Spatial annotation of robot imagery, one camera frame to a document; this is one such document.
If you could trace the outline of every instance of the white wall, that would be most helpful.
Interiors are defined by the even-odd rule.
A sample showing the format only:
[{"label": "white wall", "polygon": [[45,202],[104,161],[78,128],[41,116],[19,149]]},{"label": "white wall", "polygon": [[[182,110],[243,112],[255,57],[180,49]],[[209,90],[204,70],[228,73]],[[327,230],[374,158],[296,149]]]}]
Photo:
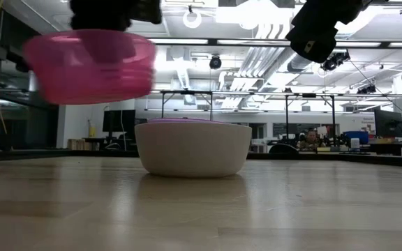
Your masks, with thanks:
[{"label": "white wall", "polygon": [[103,103],[97,105],[62,105],[59,108],[59,126],[57,130],[57,148],[66,148],[68,139],[81,139],[89,136],[89,122],[96,128],[96,137],[106,137],[103,132],[105,110],[135,109],[135,100]]}]

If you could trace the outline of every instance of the metal frame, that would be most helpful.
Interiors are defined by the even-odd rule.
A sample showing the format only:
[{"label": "metal frame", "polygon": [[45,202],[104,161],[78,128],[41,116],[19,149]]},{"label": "metal frame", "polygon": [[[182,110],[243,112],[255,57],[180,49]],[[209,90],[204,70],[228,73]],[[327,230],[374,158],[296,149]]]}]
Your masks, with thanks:
[{"label": "metal frame", "polygon": [[[214,93],[212,91],[161,91],[162,93],[162,107],[161,107],[161,118],[164,118],[164,105],[166,104],[167,101],[169,101],[175,94],[181,94],[181,95],[195,95],[195,94],[201,94],[201,96],[209,103],[209,101],[204,97],[203,94],[210,95],[210,120],[212,121],[214,119]],[[166,100],[165,99],[165,94],[171,93],[172,95]]]},{"label": "metal frame", "polygon": [[[237,96],[249,96],[249,95],[272,95],[272,96],[285,96],[285,114],[286,114],[286,135],[288,138],[288,135],[290,134],[290,129],[289,129],[289,106],[290,104],[298,99],[298,97],[303,97],[303,98],[317,98],[320,97],[322,98],[331,108],[332,108],[332,124],[333,124],[333,144],[336,146],[336,108],[335,108],[335,99],[336,96],[338,97],[345,97],[345,96],[350,96],[350,97],[375,97],[375,98],[402,98],[401,94],[366,94],[366,95],[359,95],[359,94],[326,94],[326,93],[253,93],[253,92],[244,92],[244,93],[238,93],[238,94],[233,94],[233,92],[222,92],[222,91],[154,91],[154,93],[159,92],[162,94],[162,107],[161,107],[161,117],[164,117],[164,105],[166,102],[171,99],[175,94],[181,94],[181,95],[195,95],[195,94],[200,94],[209,104],[210,104],[210,120],[213,120],[213,111],[214,111],[214,95],[237,95]],[[166,100],[165,99],[165,94],[171,93],[172,95]],[[204,94],[210,95],[210,102],[204,97]],[[294,100],[291,102],[288,102],[290,99],[289,97],[295,97]],[[332,99],[332,102],[325,99],[325,97],[330,97]]]},{"label": "metal frame", "polygon": [[[220,46],[220,47],[280,47],[291,46],[286,39],[246,38],[149,38],[156,45]],[[401,40],[337,40],[336,49],[402,50]]]}]

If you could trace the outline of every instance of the lamp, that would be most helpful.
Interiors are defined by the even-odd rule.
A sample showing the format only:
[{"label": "lamp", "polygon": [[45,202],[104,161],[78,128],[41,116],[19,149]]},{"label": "lamp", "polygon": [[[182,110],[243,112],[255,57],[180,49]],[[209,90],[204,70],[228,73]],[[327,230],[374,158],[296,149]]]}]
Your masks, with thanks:
[{"label": "lamp", "polygon": [[[188,21],[188,16],[192,13],[194,13],[196,15],[196,18],[194,21],[191,22],[191,21]],[[192,10],[191,8],[190,8],[190,10],[187,10],[184,13],[184,16],[182,17],[182,22],[184,22],[184,25],[186,25],[188,28],[191,28],[191,29],[198,28],[201,25],[201,21],[202,21],[201,13],[198,12],[197,10]]]}]

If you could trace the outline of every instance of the security camera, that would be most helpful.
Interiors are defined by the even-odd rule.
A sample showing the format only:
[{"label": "security camera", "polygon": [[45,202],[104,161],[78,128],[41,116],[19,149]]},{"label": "security camera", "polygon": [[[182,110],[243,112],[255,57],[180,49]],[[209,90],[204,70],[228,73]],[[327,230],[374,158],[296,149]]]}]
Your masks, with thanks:
[{"label": "security camera", "polygon": [[212,70],[218,70],[219,68],[221,68],[220,56],[217,56],[217,55],[212,56],[209,66]]}]

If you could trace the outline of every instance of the monitor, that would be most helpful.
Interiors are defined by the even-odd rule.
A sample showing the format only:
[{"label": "monitor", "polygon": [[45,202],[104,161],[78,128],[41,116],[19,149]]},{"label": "monitor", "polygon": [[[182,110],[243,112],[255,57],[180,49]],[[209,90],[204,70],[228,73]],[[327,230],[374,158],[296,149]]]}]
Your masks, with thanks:
[{"label": "monitor", "polygon": [[402,137],[402,116],[398,112],[375,110],[376,136]]},{"label": "monitor", "polygon": [[127,132],[134,135],[135,116],[135,110],[105,111],[103,132]]}]

